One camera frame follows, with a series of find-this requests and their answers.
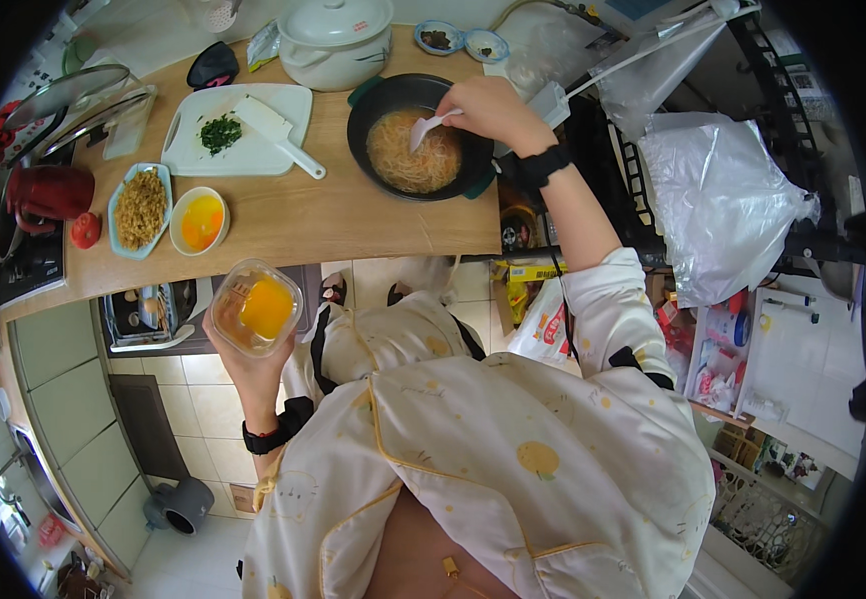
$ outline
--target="egg yolk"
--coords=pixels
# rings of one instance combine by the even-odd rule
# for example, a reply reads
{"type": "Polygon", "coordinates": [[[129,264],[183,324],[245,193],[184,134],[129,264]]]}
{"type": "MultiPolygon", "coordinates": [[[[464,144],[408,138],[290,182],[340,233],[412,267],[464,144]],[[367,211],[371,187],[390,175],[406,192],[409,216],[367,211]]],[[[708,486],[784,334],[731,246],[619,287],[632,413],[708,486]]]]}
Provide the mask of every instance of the egg yolk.
{"type": "Polygon", "coordinates": [[[223,225],[223,205],[212,196],[201,196],[189,203],[180,233],[194,251],[201,252],[213,243],[223,225]]]}
{"type": "Polygon", "coordinates": [[[240,322],[264,339],[276,338],[293,313],[290,291],[269,277],[257,281],[240,310],[240,322]]]}

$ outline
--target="white ceramic pot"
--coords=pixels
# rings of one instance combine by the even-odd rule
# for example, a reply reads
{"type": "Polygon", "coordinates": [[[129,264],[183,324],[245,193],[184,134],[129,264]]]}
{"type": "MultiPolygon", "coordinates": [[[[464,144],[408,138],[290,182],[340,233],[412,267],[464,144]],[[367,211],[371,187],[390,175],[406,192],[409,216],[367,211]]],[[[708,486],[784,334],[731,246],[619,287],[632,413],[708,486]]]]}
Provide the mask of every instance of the white ceramic pot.
{"type": "Polygon", "coordinates": [[[278,18],[283,70],[311,89],[353,89],[386,64],[391,20],[391,0],[295,2],[278,18]]]}

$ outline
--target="black wrist strap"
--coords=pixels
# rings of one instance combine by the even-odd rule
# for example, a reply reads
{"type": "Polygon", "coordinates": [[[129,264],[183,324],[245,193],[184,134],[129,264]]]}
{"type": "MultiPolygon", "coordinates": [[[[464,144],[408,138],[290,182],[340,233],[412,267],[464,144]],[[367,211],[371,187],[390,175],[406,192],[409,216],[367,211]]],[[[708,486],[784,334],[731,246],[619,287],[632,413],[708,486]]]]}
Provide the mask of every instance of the black wrist strap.
{"type": "Polygon", "coordinates": [[[563,144],[550,147],[542,154],[527,156],[519,160],[520,181],[530,189],[542,189],[549,185],[549,176],[564,169],[573,158],[563,144]]]}
{"type": "Polygon", "coordinates": [[[243,421],[243,443],[256,455],[265,455],[286,444],[313,416],[313,401],[304,397],[290,398],[283,402],[283,413],[277,415],[279,427],[266,436],[255,435],[247,430],[243,421]]]}

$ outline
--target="tomato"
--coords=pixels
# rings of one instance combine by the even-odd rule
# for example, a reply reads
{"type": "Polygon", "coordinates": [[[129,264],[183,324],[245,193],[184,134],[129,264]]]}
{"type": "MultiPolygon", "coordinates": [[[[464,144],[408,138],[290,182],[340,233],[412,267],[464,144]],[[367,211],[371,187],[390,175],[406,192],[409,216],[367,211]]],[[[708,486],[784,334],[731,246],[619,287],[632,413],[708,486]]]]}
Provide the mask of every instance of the tomato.
{"type": "Polygon", "coordinates": [[[100,239],[100,218],[85,212],[70,225],[70,242],[80,249],[87,249],[100,239]]]}

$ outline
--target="cleaver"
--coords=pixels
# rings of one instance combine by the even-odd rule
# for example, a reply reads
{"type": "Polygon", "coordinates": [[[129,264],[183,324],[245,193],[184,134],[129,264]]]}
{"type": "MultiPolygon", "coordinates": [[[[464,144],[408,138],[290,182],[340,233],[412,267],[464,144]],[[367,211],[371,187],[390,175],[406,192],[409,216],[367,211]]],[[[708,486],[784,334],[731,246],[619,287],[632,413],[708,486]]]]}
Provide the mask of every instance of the cleaver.
{"type": "Polygon", "coordinates": [[[327,169],[322,164],[287,138],[293,126],[270,106],[248,95],[236,104],[234,113],[240,121],[257,129],[263,137],[283,150],[314,179],[327,176],[327,169]]]}

